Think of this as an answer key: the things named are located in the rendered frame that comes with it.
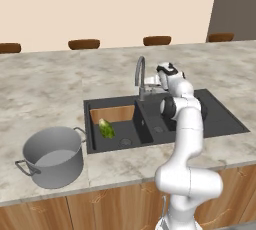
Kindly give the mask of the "wooden cupboard door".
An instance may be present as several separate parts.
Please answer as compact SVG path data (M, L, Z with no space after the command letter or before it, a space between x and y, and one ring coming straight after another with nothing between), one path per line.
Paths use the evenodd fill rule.
M163 193L153 182L67 197L74 230L154 230Z
M223 192L199 206L195 219L203 230L256 221L256 164L219 171Z
M0 230L73 230L67 200L54 198L0 207Z

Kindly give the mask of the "wooden board in sink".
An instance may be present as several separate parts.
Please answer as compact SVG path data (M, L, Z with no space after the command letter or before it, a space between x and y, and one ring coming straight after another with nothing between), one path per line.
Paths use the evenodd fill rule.
M94 124L98 124L100 119L110 123L130 121L133 119L135 106L116 106L108 108L90 109L90 116Z

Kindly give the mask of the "grey metal pot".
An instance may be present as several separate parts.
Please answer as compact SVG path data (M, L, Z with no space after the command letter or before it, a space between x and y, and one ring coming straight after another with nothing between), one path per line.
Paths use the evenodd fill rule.
M49 127L33 134L23 146L23 160L15 165L41 188L58 189L69 185L84 166L79 127Z

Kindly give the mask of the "black double sink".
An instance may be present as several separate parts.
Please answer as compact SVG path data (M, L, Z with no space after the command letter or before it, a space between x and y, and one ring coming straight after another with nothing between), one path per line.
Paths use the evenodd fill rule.
M154 94L140 101L138 96L112 97L84 101L87 153L131 149L175 141L176 122L160 114L160 103L167 93ZM207 89L195 91L195 97L203 104L204 137L217 137L249 132ZM115 137L104 138L99 123L94 124L90 109L134 105L133 119L110 123Z

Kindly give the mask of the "green lettuce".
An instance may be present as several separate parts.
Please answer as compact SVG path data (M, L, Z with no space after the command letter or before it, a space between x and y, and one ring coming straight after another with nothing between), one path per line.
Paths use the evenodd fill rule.
M105 119L101 118L99 120L99 129L100 133L104 138L114 138L115 137L115 131L112 125Z

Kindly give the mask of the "grey curved tap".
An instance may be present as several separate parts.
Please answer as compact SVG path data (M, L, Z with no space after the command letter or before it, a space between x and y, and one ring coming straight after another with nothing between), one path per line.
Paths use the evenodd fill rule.
M135 86L138 88L138 98L140 101L144 101L145 97L152 93L152 89L155 88L155 85L150 83L145 83L145 58L140 56L136 69L135 69Z

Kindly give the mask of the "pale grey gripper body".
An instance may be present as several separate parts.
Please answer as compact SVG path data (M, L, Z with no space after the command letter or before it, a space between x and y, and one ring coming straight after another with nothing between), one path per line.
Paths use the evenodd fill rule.
M146 86L160 86L161 81L157 75L152 76L152 77L147 77L144 79L144 84Z

